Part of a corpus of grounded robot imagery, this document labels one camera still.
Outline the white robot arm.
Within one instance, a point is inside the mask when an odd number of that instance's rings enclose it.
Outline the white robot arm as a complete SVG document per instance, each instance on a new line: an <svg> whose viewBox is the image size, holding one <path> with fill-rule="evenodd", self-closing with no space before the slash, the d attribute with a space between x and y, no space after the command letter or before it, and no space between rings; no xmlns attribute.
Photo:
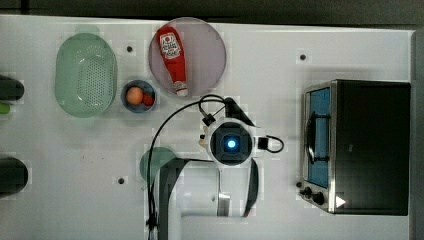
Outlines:
<svg viewBox="0 0 424 240"><path fill-rule="evenodd" d="M158 240L181 240L185 216L246 218L259 194L256 126L223 117L206 130L207 160L176 157L160 168L155 183Z"/></svg>

